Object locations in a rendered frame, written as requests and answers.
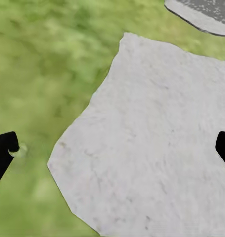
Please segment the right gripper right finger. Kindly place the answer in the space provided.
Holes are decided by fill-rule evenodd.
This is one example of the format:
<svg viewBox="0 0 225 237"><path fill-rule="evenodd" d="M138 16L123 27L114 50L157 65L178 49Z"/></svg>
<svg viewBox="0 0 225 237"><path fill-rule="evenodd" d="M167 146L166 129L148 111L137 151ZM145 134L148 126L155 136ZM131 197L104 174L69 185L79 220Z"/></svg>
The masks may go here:
<svg viewBox="0 0 225 237"><path fill-rule="evenodd" d="M216 140L215 148L225 162L225 132L220 131Z"/></svg>

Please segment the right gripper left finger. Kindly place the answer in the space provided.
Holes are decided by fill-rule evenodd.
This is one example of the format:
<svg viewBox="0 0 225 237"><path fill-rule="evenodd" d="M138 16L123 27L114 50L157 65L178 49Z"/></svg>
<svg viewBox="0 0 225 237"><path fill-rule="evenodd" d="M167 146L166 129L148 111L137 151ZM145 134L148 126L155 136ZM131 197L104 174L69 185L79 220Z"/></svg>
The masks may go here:
<svg viewBox="0 0 225 237"><path fill-rule="evenodd" d="M21 158L27 152L24 143L18 142L15 132L0 135L0 180L14 158Z"/></svg>

